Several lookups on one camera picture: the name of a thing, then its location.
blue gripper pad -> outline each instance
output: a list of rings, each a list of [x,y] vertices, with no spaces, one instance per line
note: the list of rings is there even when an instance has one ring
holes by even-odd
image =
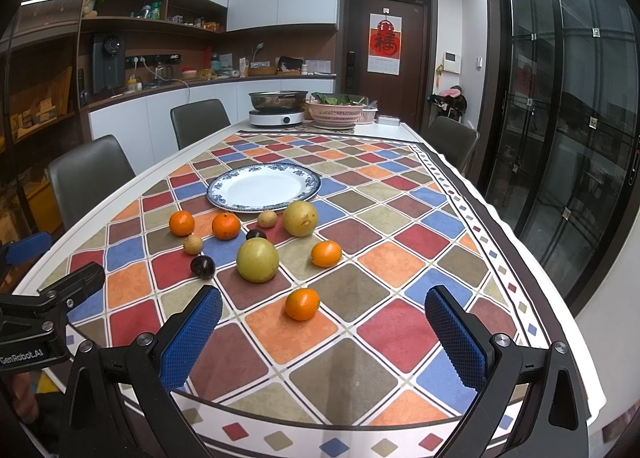
[[[485,354],[436,288],[427,292],[424,314],[462,383],[468,388],[481,391],[487,380]]]
[[[51,248],[51,236],[48,232],[38,232],[9,246],[4,257],[8,264],[17,266],[31,258],[44,254]]]
[[[222,316],[222,296],[209,290],[162,353],[160,382],[165,390],[181,388]]]

blue and white plate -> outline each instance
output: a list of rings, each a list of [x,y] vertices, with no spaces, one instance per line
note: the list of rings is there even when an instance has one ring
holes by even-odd
[[[272,162],[245,165],[217,177],[207,189],[213,205],[227,211],[259,213],[307,200],[320,189],[320,177],[301,165]]]

orange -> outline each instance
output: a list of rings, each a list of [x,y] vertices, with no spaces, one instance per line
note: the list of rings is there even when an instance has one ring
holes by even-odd
[[[196,222],[187,211],[176,211],[169,218],[169,230],[176,236],[188,236]]]
[[[233,213],[220,213],[213,218],[211,231],[219,240],[232,240],[240,232],[240,220]]]
[[[342,249],[336,242],[320,242],[311,250],[311,261],[317,266],[333,266],[342,258]]]
[[[284,310],[296,321],[308,321],[320,308],[320,296],[311,288],[299,288],[287,296]]]

screw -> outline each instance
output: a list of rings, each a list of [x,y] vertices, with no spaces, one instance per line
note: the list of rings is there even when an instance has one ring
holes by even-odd
[[[497,333],[494,335],[494,341],[498,346],[502,346],[503,348],[506,348],[511,344],[510,337],[504,333]]]
[[[149,346],[151,341],[154,339],[154,335],[152,333],[141,333],[136,337],[136,342],[139,346]]]
[[[564,344],[562,341],[555,342],[554,349],[556,350],[556,352],[562,353],[562,354],[565,354],[569,351],[569,347],[566,344]]]
[[[87,353],[91,348],[94,347],[94,343],[92,343],[89,339],[82,341],[78,346],[78,351],[82,353]]]

chair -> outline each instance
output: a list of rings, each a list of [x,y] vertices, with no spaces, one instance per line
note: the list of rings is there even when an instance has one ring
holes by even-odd
[[[184,149],[230,125],[225,107],[218,99],[191,102],[172,108],[171,121],[178,149]]]
[[[112,134],[97,138],[49,164],[49,177],[65,229],[135,176]]]
[[[478,138],[476,130],[442,115],[436,117],[424,136],[427,143],[460,172],[471,160]]]

